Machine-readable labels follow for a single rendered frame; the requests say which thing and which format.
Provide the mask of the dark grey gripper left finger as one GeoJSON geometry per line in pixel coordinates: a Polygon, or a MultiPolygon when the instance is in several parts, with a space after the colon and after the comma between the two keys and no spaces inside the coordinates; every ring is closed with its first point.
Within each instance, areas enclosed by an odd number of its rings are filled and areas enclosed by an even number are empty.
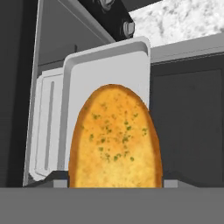
{"type": "Polygon", "coordinates": [[[28,187],[68,188],[69,176],[67,171],[52,171],[45,179],[31,183],[28,187]]]}

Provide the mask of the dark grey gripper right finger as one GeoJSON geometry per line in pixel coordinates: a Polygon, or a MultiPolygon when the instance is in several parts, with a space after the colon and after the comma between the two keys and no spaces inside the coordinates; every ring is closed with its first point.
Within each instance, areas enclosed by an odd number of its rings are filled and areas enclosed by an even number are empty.
{"type": "Polygon", "coordinates": [[[198,188],[197,184],[177,171],[165,171],[162,177],[163,188],[198,188]]]}

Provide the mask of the golden herbed baguette bread slice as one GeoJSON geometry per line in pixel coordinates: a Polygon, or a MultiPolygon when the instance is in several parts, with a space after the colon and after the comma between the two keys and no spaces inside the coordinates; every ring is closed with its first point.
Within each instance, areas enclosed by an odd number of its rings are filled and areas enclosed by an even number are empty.
{"type": "Polygon", "coordinates": [[[160,188],[162,160],[149,110],[130,89],[106,85],[83,105],[68,166],[73,188],[160,188]]]}

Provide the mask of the light grey toaster oven door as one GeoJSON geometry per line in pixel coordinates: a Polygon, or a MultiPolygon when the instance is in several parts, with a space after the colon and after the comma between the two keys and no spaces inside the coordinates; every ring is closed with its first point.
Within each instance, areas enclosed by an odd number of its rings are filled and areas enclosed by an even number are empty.
{"type": "Polygon", "coordinates": [[[29,174],[35,181],[58,167],[63,69],[44,71],[37,78],[29,174]]]}

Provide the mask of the white toaster oven tray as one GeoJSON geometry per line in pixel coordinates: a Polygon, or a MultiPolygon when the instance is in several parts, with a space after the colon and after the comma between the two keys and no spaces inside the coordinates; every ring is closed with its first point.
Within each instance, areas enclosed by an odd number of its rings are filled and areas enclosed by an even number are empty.
{"type": "Polygon", "coordinates": [[[88,97],[108,84],[125,86],[150,104],[151,46],[146,37],[70,54],[63,66],[58,169],[68,169],[77,116],[88,97]]]}

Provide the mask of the grey toaster oven knob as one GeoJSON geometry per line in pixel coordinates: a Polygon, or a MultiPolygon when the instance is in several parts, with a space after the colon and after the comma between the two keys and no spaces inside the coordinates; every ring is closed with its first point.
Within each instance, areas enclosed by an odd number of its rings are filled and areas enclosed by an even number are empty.
{"type": "Polygon", "coordinates": [[[123,33],[125,37],[130,38],[135,31],[135,23],[134,22],[124,22],[123,23],[123,33]]]}
{"type": "Polygon", "coordinates": [[[101,6],[103,6],[103,7],[109,7],[109,6],[111,6],[113,4],[113,2],[115,0],[99,0],[99,1],[101,3],[101,6]]]}

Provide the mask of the dark grey cupboard front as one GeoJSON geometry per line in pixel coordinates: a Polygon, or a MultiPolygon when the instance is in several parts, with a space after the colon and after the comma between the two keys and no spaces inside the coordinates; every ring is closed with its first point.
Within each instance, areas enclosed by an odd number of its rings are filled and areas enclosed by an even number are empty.
{"type": "Polygon", "coordinates": [[[163,171],[224,187],[224,53],[155,63],[150,87],[163,171]]]}

